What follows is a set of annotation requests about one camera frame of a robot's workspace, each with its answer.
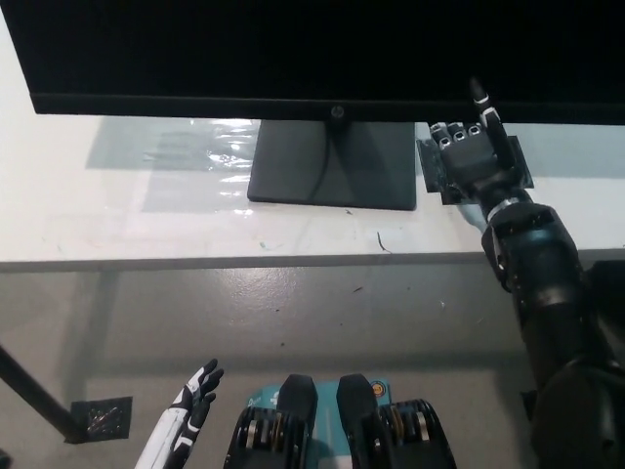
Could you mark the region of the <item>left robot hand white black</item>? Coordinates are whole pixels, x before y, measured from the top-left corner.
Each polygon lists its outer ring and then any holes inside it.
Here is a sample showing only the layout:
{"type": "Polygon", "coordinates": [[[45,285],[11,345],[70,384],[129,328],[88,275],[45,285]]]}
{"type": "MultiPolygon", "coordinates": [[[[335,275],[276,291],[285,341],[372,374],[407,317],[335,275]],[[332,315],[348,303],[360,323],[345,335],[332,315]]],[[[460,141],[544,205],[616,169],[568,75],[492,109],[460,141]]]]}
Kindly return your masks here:
{"type": "Polygon", "coordinates": [[[184,468],[206,421],[224,370],[211,360],[198,369],[162,412],[136,468],[184,468]]]}

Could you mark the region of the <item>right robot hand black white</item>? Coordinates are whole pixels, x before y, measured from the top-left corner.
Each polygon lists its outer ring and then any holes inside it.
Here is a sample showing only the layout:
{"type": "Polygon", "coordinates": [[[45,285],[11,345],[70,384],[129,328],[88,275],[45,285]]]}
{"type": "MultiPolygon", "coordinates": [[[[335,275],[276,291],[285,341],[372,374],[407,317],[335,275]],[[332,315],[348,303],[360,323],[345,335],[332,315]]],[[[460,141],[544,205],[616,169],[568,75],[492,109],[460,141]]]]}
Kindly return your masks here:
{"type": "Polygon", "coordinates": [[[469,90],[478,120],[436,122],[429,131],[437,146],[443,187],[452,189],[458,202],[478,205],[488,217],[498,206],[529,202],[527,191],[533,180],[519,138],[504,129],[494,102],[477,78],[470,79],[469,90]]]}

